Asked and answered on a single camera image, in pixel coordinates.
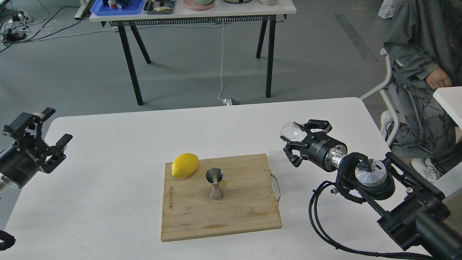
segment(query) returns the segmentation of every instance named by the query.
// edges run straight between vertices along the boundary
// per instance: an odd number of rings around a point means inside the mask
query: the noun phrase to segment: jeans
[[[456,124],[433,97],[435,90],[398,85],[400,123],[391,151],[398,157],[430,158],[443,174],[462,161],[462,142],[456,144]]]

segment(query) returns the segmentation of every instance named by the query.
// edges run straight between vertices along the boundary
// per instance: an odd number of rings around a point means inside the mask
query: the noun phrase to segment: hand
[[[452,87],[451,79],[440,67],[430,72],[430,74],[425,78],[425,81],[427,81],[432,89]]]

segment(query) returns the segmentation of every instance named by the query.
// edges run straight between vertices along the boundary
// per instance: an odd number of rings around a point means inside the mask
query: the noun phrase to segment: white paper bag
[[[378,11],[378,15],[383,19],[388,19],[393,17],[393,11],[395,10],[396,5],[400,0],[383,0],[382,7]]]

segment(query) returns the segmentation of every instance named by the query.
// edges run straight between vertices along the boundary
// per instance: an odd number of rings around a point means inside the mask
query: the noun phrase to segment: chair
[[[377,87],[371,89],[366,94],[362,95],[360,99],[364,100],[370,95],[376,93],[377,91],[380,92],[383,98],[383,101],[385,102],[388,110],[390,111],[391,116],[393,118],[393,122],[394,122],[393,129],[390,132],[390,135],[388,136],[386,140],[387,145],[390,147],[391,144],[393,143],[393,140],[396,137],[396,134],[398,133],[398,129],[400,126],[397,109],[394,107],[394,104],[395,106],[399,107],[399,103],[397,102],[398,98],[397,98],[397,93],[396,93],[395,79],[393,78],[393,75],[391,73],[391,58],[388,55],[387,51],[383,48],[380,50],[380,55],[385,56],[385,62],[387,65],[387,75],[385,77],[385,80],[379,85],[377,85]]]

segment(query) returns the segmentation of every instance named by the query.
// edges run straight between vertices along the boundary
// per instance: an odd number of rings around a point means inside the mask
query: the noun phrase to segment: concrete floor
[[[377,16],[382,0],[293,2],[297,14],[276,26],[271,98],[265,97],[266,52],[255,59],[261,23],[225,25],[222,98],[254,104],[359,97],[383,81],[385,62],[379,52],[391,20]],[[25,9],[33,23],[47,17],[38,1],[13,0],[13,4],[15,10]],[[65,5],[62,1],[44,4],[52,15]],[[77,0],[66,4],[80,6]],[[63,9],[53,25],[75,24],[76,11]],[[8,21],[7,12],[0,15],[0,21]],[[29,29],[36,32],[41,25]],[[46,36],[50,29],[36,38]],[[84,18],[50,37],[104,29],[110,26],[103,28]],[[223,105],[217,99],[222,28],[156,27],[140,29],[140,34],[152,64],[145,63],[130,32],[128,37],[145,105],[136,104],[119,35],[104,31],[14,44],[0,53],[0,123],[9,124],[21,112],[39,112],[46,107],[57,112],[45,123],[45,130],[54,118],[62,116]],[[374,94],[364,103],[380,126],[380,114],[386,109],[380,95]],[[11,139],[0,138],[2,149],[11,144]],[[0,228],[6,225],[17,195],[12,189],[2,195]],[[457,198],[450,203],[454,215],[450,220],[459,227],[460,201]]]

